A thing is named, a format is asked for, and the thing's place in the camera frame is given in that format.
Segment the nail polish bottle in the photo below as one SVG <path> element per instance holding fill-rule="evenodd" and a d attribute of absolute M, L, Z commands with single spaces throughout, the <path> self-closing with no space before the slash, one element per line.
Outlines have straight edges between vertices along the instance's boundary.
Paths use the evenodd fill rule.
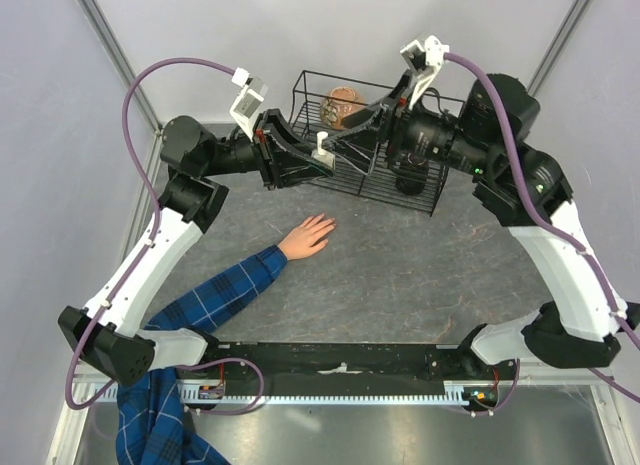
<path fill-rule="evenodd" d="M 312 158 L 328 168 L 333 169 L 335 167 L 335 155 L 324 149 L 314 150 L 312 152 Z"/>

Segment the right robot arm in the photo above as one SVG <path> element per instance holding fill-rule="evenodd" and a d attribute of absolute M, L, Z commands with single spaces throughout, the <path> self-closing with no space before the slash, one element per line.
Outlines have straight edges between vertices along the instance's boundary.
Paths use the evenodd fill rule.
<path fill-rule="evenodd" d="M 516 358 L 558 369 L 609 366 L 621 349 L 617 334 L 635 330 L 639 307 L 613 289 L 591 250 L 562 167 L 526 141 L 538 101 L 505 74 L 478 73 L 455 116 L 427 109 L 422 95 L 404 75 L 325 145 L 363 170 L 383 153 L 399 174 L 437 163 L 470 175 L 474 196 L 533 261 L 551 301 L 519 320 L 475 328 L 458 353 L 460 371 L 477 379 Z"/>

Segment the blue plaid sleeve forearm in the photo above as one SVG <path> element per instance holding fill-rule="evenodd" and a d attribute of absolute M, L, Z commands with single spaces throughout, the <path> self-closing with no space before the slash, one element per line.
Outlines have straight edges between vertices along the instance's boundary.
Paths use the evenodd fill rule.
<path fill-rule="evenodd" d="M 280 275 L 288 259 L 276 245 L 251 255 L 164 307 L 147 331 L 181 328 L 213 333 L 246 308 Z M 115 440 L 119 464 L 226 464 L 228 460 L 184 424 L 177 371 L 153 370 L 120 386 Z"/>

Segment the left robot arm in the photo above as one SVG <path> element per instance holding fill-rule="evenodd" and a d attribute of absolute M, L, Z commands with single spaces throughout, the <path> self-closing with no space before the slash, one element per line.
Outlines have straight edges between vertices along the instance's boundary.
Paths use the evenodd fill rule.
<path fill-rule="evenodd" d="M 189 116 L 164 129 L 161 160 L 169 181 L 147 231 L 107 284 L 83 307 L 65 307 L 58 325 L 80 359 L 116 383 L 131 386 L 148 371 L 182 366 L 198 378 L 219 367 L 218 352 L 186 326 L 176 332 L 142 330 L 151 300 L 181 257 L 219 215 L 228 187 L 217 175 L 257 171 L 269 189 L 330 176 L 328 134 L 314 141 L 295 134 L 277 110 L 259 114 L 249 131 L 216 137 Z"/>

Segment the mannequin hand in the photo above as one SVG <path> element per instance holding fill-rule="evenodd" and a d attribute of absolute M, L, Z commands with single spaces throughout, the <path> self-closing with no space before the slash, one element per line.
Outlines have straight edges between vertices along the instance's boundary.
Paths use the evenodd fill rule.
<path fill-rule="evenodd" d="M 293 228 L 280 241 L 278 248 L 289 261 L 309 258 L 327 245 L 328 236 L 335 228 L 334 218 L 324 214 L 310 216 Z"/>

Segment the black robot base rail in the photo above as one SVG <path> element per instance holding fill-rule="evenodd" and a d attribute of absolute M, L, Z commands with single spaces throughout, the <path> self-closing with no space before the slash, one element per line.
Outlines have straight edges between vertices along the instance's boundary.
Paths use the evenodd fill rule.
<path fill-rule="evenodd" d="M 512 381 L 515 361 L 485 365 L 457 346 L 222 342 L 215 366 L 178 373 L 189 405 L 493 404 Z"/>

